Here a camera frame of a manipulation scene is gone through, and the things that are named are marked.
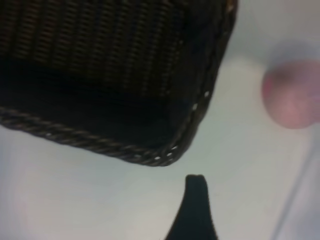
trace pink ball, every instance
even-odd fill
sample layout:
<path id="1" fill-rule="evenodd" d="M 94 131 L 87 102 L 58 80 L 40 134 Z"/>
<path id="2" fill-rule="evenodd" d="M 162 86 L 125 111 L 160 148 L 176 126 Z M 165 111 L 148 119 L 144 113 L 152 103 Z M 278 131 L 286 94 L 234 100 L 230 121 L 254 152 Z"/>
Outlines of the pink ball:
<path id="1" fill-rule="evenodd" d="M 294 61 L 269 71 L 262 95 L 271 118 L 289 129 L 320 122 L 320 62 Z"/>

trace white surface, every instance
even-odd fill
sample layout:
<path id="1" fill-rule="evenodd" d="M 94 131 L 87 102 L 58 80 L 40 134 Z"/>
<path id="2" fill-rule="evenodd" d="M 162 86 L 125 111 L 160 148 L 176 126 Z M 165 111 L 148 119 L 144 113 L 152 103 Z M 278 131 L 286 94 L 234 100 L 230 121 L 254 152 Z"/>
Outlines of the white surface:
<path id="1" fill-rule="evenodd" d="M 319 240 L 320 236 L 320 127 L 289 197 L 275 240 Z"/>
<path id="2" fill-rule="evenodd" d="M 162 240 L 185 176 L 203 174 L 221 240 L 270 240 L 312 137 L 271 122 L 261 79 L 280 41 L 317 39 L 319 7 L 240 1 L 208 114 L 172 166 L 133 165 L 0 128 L 0 239 Z"/>

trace white table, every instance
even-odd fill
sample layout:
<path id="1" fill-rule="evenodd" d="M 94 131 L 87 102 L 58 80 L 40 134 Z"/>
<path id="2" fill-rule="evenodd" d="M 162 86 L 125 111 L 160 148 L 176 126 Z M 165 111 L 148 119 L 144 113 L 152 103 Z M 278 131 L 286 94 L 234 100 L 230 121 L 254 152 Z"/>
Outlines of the white table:
<path id="1" fill-rule="evenodd" d="M 318 0 L 240 1 L 208 114 L 172 166 L 129 164 L 1 127 L 0 239 L 163 240 L 186 175 L 203 174 L 221 240 L 270 240 L 312 134 L 268 118 L 261 79 L 279 41 L 320 39 L 319 9 Z"/>
<path id="2" fill-rule="evenodd" d="M 320 126 L 294 184 L 273 240 L 318 240 L 320 236 Z"/>

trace black object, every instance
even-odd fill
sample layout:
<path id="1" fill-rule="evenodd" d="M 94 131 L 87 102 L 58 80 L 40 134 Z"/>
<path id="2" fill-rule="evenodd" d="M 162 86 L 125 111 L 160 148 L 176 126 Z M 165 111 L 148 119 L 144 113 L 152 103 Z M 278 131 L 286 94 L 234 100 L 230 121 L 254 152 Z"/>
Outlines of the black object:
<path id="1" fill-rule="evenodd" d="M 186 177 L 183 201 L 166 240 L 218 240 L 203 176 Z"/>
<path id="2" fill-rule="evenodd" d="M 0 124 L 167 166 L 204 117 L 236 0 L 0 0 Z"/>

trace dark brown wicker basket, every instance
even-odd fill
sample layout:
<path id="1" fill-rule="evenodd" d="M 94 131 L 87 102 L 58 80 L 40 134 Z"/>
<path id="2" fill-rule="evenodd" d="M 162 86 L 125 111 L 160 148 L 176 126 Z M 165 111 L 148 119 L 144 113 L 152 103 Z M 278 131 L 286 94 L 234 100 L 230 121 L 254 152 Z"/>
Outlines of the dark brown wicker basket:
<path id="1" fill-rule="evenodd" d="M 213 94 L 236 0 L 0 0 L 0 124 L 167 166 Z"/>

